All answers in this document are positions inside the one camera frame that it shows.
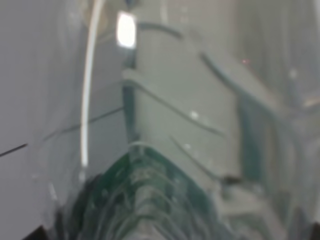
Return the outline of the clear bottle green label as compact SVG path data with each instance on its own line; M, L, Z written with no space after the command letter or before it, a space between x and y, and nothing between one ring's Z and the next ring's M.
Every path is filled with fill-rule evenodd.
M317 0L46 0L50 240L319 239Z

